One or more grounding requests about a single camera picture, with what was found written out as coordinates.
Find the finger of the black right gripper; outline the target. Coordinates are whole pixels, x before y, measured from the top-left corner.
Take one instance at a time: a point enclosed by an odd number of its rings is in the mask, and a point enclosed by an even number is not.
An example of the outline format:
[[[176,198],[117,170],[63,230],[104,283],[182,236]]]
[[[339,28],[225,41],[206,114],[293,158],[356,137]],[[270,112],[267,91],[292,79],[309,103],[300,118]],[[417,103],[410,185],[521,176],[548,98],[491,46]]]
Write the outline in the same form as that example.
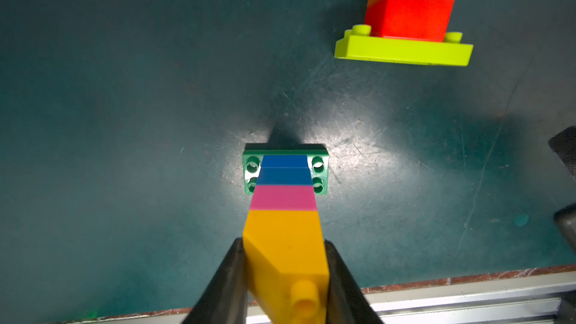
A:
[[[576,250],[576,204],[567,205],[553,216],[562,237],[572,250]]]
[[[553,136],[549,139],[548,145],[555,155],[562,161],[569,173],[575,177],[575,126],[567,127],[567,129]]]

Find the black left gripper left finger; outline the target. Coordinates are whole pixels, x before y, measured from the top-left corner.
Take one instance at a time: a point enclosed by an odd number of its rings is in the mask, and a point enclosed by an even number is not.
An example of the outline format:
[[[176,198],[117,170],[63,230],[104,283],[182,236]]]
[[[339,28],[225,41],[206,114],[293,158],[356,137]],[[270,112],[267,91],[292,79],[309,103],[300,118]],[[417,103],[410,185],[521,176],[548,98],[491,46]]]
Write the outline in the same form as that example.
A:
[[[182,321],[192,323],[246,323],[248,276],[241,238],[234,240],[204,293]]]

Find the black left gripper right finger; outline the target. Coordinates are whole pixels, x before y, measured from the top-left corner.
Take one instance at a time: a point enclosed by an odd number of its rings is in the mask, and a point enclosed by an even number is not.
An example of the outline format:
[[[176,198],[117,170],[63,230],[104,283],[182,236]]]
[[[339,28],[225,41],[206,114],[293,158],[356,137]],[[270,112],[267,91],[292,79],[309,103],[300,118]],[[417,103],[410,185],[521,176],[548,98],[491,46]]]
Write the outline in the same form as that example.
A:
[[[372,309],[336,247],[325,240],[329,286],[326,323],[376,323],[383,321]]]

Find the yellow lego brick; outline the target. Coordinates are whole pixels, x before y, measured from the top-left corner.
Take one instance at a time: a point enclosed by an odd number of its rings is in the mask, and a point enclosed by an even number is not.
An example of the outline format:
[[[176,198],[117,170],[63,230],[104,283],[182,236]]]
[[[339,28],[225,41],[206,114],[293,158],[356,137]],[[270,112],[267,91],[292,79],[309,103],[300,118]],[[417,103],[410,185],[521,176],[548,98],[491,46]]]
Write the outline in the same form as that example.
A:
[[[248,288],[273,323],[324,323],[329,266],[316,211],[250,211]]]

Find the blue lego brick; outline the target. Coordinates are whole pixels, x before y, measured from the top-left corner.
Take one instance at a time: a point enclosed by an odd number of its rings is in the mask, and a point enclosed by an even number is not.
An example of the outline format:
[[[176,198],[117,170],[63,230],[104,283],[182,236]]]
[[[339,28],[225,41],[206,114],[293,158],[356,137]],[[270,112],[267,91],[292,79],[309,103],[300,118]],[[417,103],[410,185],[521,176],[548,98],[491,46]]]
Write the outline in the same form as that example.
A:
[[[308,169],[306,155],[265,155],[261,167],[264,168],[305,168]]]
[[[262,168],[256,185],[312,186],[309,169],[305,168]]]

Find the dark green long lego brick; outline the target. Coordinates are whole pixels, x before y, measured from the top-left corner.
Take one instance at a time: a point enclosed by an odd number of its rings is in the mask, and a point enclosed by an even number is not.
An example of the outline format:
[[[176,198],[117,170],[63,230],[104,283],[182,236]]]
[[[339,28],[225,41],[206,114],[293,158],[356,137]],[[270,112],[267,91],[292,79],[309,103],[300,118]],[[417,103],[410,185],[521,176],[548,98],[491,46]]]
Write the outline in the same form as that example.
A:
[[[267,143],[249,143],[244,147],[241,156],[246,194],[254,193],[265,155],[306,155],[315,194],[328,193],[329,152],[323,144],[301,144],[287,148]]]

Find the red lego brick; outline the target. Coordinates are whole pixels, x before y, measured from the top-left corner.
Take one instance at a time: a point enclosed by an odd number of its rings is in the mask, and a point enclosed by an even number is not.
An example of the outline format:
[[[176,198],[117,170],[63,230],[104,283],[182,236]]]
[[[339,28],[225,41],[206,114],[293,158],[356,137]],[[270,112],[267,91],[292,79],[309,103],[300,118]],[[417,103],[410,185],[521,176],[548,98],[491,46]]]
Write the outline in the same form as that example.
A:
[[[364,23],[370,34],[442,42],[455,0],[378,0],[367,8]]]

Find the lime green long lego brick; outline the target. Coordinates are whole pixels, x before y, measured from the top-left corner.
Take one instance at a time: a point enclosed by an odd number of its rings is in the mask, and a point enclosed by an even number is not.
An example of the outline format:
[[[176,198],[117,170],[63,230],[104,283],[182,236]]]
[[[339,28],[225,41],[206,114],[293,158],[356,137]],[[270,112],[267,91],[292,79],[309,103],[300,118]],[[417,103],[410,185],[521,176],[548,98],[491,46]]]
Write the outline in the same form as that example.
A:
[[[447,32],[442,42],[374,37],[369,25],[354,25],[335,45],[336,59],[407,65],[465,67],[473,45],[462,43],[463,34]]]

